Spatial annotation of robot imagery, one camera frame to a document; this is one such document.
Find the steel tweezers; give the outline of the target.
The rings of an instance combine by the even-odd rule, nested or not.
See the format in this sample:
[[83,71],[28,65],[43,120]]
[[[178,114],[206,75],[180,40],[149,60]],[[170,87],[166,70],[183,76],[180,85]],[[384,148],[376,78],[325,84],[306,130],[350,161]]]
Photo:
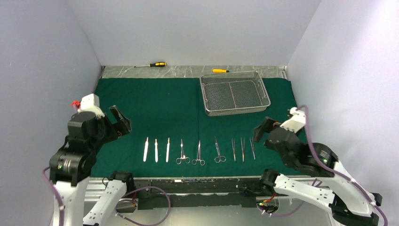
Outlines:
[[251,151],[252,151],[253,159],[256,160],[254,140],[251,137],[249,139],[249,141],[250,141],[250,145],[251,145]]
[[236,145],[235,145],[235,139],[231,139],[231,145],[232,145],[232,154],[233,154],[233,159],[234,162],[236,162]]
[[245,138],[240,138],[242,162],[245,162]]

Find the green surgical drape cloth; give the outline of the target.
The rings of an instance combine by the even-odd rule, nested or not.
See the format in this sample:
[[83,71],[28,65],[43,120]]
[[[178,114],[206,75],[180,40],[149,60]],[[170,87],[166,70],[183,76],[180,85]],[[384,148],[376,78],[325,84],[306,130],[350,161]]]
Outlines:
[[[131,133],[105,144],[92,168],[93,177],[107,177],[115,171],[131,172],[134,177],[229,177],[259,176],[265,169],[285,175],[298,172],[284,165],[280,156],[262,143],[254,143],[253,159],[249,139],[253,129],[266,116],[277,121],[287,118],[288,110],[296,106],[291,83],[285,79],[264,79],[271,99],[265,111],[210,117],[204,109],[200,82],[196,78],[172,79],[101,79],[95,93],[100,107],[109,112],[116,105],[131,120]],[[144,144],[149,138],[146,162],[143,162]],[[167,140],[170,138],[169,162],[165,162]],[[215,139],[226,157],[216,163]],[[245,162],[242,162],[240,138],[245,138]],[[235,139],[236,162],[231,139]],[[155,139],[158,141],[159,161],[155,162]],[[181,139],[184,153],[190,163],[176,164],[180,157]],[[201,141],[201,158],[205,165],[193,165]]]

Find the wire mesh instrument tray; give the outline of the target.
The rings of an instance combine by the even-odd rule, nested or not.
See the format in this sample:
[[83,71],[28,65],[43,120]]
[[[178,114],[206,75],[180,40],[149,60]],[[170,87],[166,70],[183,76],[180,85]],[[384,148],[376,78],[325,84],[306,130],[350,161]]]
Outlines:
[[263,79],[256,71],[215,73],[199,80],[208,116],[256,113],[271,105]]

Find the steel surgical scissors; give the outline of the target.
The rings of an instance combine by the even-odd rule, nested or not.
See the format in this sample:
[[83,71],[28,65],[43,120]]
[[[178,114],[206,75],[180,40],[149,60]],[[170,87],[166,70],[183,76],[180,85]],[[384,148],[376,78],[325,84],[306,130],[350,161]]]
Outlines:
[[215,139],[215,149],[216,149],[216,152],[217,152],[217,156],[215,157],[215,162],[216,163],[225,162],[226,161],[226,157],[221,155],[221,151],[220,151],[220,148],[219,148],[219,145],[218,145],[218,141],[217,141],[216,137],[214,137],[214,139]]

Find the steel surgical forceps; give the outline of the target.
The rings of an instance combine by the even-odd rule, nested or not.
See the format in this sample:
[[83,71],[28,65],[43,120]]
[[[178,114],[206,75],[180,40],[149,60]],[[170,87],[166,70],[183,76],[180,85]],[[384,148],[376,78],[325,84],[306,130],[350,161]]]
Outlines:
[[193,165],[199,164],[200,166],[205,165],[205,160],[201,158],[201,141],[198,142],[197,157],[192,160]]

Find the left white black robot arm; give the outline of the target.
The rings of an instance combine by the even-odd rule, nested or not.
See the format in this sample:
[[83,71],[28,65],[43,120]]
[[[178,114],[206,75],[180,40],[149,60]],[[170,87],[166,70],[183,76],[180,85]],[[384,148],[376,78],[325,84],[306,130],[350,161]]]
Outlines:
[[104,144],[131,132],[130,120],[118,107],[113,105],[109,109],[117,120],[115,123],[97,106],[74,114],[68,122],[64,144],[50,158],[49,179],[59,205],[54,217],[61,226],[104,225],[120,198],[135,189],[132,173],[115,171],[99,200],[84,214],[85,194],[97,154]]

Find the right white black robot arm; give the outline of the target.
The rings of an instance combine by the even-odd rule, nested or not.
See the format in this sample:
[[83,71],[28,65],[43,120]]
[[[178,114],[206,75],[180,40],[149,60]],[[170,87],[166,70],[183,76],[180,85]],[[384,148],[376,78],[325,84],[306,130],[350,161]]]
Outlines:
[[321,143],[304,143],[298,130],[290,130],[270,117],[254,129],[253,140],[265,133],[264,146],[275,151],[283,163],[322,182],[324,188],[296,181],[283,173],[266,169],[259,187],[264,194],[283,194],[319,207],[344,226],[376,226],[376,209],[382,204],[379,193],[364,190],[346,171],[338,156]]

